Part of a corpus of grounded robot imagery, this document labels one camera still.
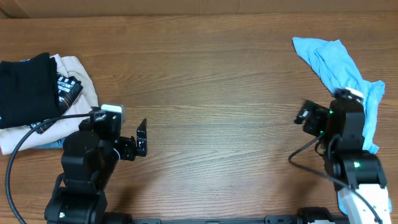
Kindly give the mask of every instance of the folded clothes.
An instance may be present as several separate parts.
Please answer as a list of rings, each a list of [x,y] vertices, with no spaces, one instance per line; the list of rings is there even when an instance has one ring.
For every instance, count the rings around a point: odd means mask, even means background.
[[[0,129],[61,115],[57,64],[49,53],[26,62],[0,63]]]
[[[98,106],[98,97],[93,82],[83,65],[76,57],[60,57],[54,55],[57,62],[57,72],[65,77],[74,76],[81,81],[83,89],[79,97],[64,115],[88,113],[92,106]],[[33,133],[21,146],[20,150],[58,141],[69,134],[78,131],[78,125],[85,118],[71,118],[57,121],[42,134]],[[4,155],[10,154],[21,138],[30,130],[28,126],[0,129],[0,148]]]

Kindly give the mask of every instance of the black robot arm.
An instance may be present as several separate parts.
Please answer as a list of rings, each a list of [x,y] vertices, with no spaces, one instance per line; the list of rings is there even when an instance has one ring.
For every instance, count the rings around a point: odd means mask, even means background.
[[[387,180],[376,155],[363,150],[362,93],[337,90],[329,108],[306,101],[295,118],[319,139],[327,175],[334,182],[351,223],[390,223]],[[308,167],[298,166],[317,174]]]
[[[147,154],[146,119],[134,137],[121,137],[125,119],[123,105],[102,105],[69,135],[64,143],[64,173],[56,181],[52,198],[45,209],[48,224],[121,224],[131,223],[131,215],[105,213],[104,193],[120,159],[133,161]]]

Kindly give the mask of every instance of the wood grain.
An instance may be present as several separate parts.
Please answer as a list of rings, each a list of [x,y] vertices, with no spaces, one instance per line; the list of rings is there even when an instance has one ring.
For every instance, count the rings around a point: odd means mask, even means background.
[[[396,12],[11,19],[0,23],[0,59],[75,55],[101,103],[127,108],[125,136],[148,118],[148,156],[118,164],[108,211],[168,220],[263,217],[304,206],[338,214],[333,185],[287,162],[311,140],[293,124],[302,100],[327,106],[332,99],[292,37],[340,39],[365,79],[386,83],[374,142],[398,203],[397,24]],[[16,158],[12,194],[28,223],[45,223],[61,155],[26,150]],[[2,180],[8,158],[0,157]],[[297,161],[323,169],[312,150]],[[17,223],[4,184],[0,217]]]

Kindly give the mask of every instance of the blue cloth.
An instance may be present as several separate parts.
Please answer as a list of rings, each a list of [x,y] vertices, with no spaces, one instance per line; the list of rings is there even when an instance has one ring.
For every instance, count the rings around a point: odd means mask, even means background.
[[[50,142],[47,144],[43,144],[41,146],[35,146],[33,148],[34,149],[59,149],[59,148],[62,148],[64,140],[65,140],[65,138],[61,138],[59,140],[56,140],[55,142]]]
[[[363,94],[365,112],[363,129],[365,142],[363,149],[373,154],[377,153],[379,146],[373,144],[373,136],[376,131],[377,109],[384,94],[384,82],[371,83],[363,80],[353,59],[348,55],[340,40],[325,41],[293,37],[293,44],[297,55],[312,67],[312,70],[320,77],[331,93],[334,93],[338,88],[350,87],[359,90]],[[340,210],[346,213],[340,198],[338,202]],[[392,205],[390,200],[389,208],[391,212]]]

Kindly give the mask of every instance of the black cable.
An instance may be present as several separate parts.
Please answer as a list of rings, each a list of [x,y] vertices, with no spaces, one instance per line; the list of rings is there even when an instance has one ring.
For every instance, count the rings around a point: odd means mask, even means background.
[[[333,137],[331,137],[329,144],[328,144],[328,159],[331,159],[331,146],[339,138],[341,138],[341,136],[339,134],[335,134],[335,135],[333,135]]]
[[[48,119],[46,121],[44,121],[43,123],[37,125],[35,128],[31,129],[28,133],[25,134],[25,136],[19,141],[19,143],[17,144],[17,146],[15,147],[14,151],[11,154],[10,160],[8,161],[8,165],[7,165],[7,172],[6,172],[6,195],[7,195],[7,200],[8,200],[8,204],[10,205],[10,208],[12,210],[12,212],[14,213],[14,215],[16,216],[16,218],[18,219],[18,221],[22,224],[26,224],[25,220],[21,217],[21,215],[19,214],[17,208],[14,205],[14,202],[12,201],[12,197],[11,197],[11,190],[10,190],[10,175],[11,175],[11,167],[12,167],[12,163],[14,162],[15,156],[18,153],[19,148],[22,146],[22,144],[25,142],[25,140],[36,130],[38,130],[41,126],[46,125],[48,123],[51,122],[56,122],[58,120],[61,119],[67,119],[67,118],[82,118],[82,117],[86,117],[86,116],[90,116],[90,114],[74,114],[74,115],[67,115],[67,116],[61,116],[59,118],[52,118],[52,119]]]
[[[366,199],[365,199],[364,197],[362,197],[362,195],[360,195],[359,193],[357,193],[357,191],[355,191],[355,189],[352,189],[348,184],[346,184],[346,183],[344,183],[344,182],[342,182],[342,181],[340,181],[340,180],[338,180],[338,179],[336,179],[336,178],[334,178],[334,177],[331,177],[331,176],[329,176],[329,175],[327,175],[327,174],[321,173],[321,172],[319,172],[319,171],[310,169],[310,168],[308,168],[308,167],[302,166],[302,165],[300,165],[300,164],[297,164],[297,163],[291,161],[291,159],[292,159],[295,155],[297,155],[298,153],[300,153],[301,151],[303,151],[304,149],[306,149],[307,147],[309,147],[310,145],[312,145],[312,144],[313,144],[314,142],[316,142],[317,140],[321,139],[321,138],[325,135],[325,133],[326,133],[326,132],[322,133],[321,135],[319,135],[319,136],[316,137],[315,139],[311,140],[310,142],[308,142],[306,145],[304,145],[303,147],[301,147],[301,148],[298,149],[297,151],[293,152],[293,153],[289,156],[289,159],[288,159],[288,160],[289,160],[289,163],[291,163],[291,164],[292,164],[293,166],[295,166],[295,167],[298,167],[298,168],[303,169],[303,170],[305,170],[305,171],[308,171],[308,172],[311,172],[311,173],[313,173],[313,174],[319,175],[319,176],[321,176],[321,177],[323,177],[323,178],[325,178],[325,179],[328,179],[328,180],[330,180],[330,181],[332,181],[332,182],[334,182],[334,183],[336,183],[336,184],[338,184],[338,185],[340,185],[340,186],[342,186],[342,187],[347,188],[347,189],[350,190],[353,194],[355,194],[357,197],[359,197],[359,198],[365,203],[366,206],[368,206],[368,208],[370,209],[370,211],[373,213],[373,215],[374,215],[376,221],[377,221],[378,223],[382,224],[381,218],[379,217],[379,215],[377,214],[377,212],[373,209],[372,205],[370,205],[369,202],[366,201]]]
[[[315,152],[319,155],[319,156],[323,156],[323,154],[320,154],[319,152],[318,152],[318,147],[319,147],[319,145],[321,144],[321,142],[320,141],[318,141],[317,142],[317,144],[315,145]]]
[[[57,179],[55,180],[55,187],[52,190],[52,194],[51,194],[51,199],[55,198],[57,192],[58,192],[58,188],[60,187],[63,179],[65,178],[65,174],[62,173],[60,175],[58,175]]]

